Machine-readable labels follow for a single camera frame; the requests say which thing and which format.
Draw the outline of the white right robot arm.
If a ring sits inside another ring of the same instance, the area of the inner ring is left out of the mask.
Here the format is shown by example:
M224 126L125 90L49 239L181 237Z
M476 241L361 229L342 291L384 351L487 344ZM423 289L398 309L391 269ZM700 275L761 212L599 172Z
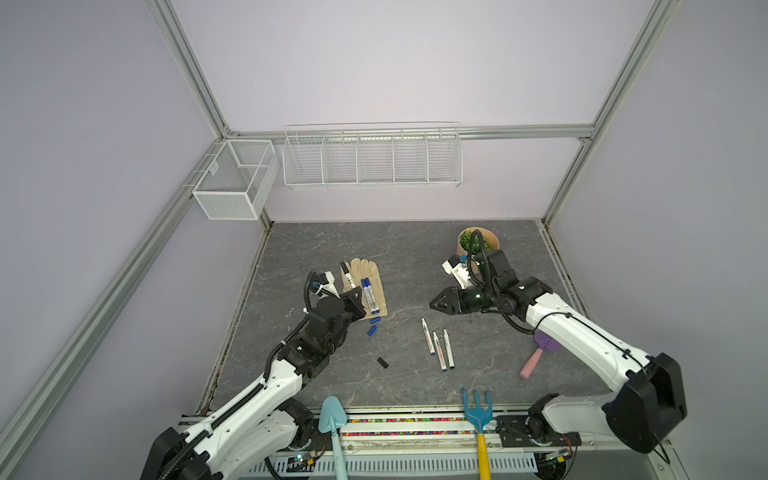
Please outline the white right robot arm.
M612 436L649 454L686 418L682 371L671 356L631 346L595 324L535 277L519 278L501 250L443 263L457 283L430 301L448 315L496 313L520 333L545 334L588 366L608 393L551 393L528 410L523 430L546 445L566 433Z

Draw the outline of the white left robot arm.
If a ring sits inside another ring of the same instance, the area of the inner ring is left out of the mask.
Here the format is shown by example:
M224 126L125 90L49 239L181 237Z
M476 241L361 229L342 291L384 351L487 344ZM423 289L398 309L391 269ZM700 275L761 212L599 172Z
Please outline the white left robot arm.
M295 396L330 363L366 316L362 290L324 296L268 354L262 375L214 414L152 443L142 479L238 479L265 458L310 440L311 412Z

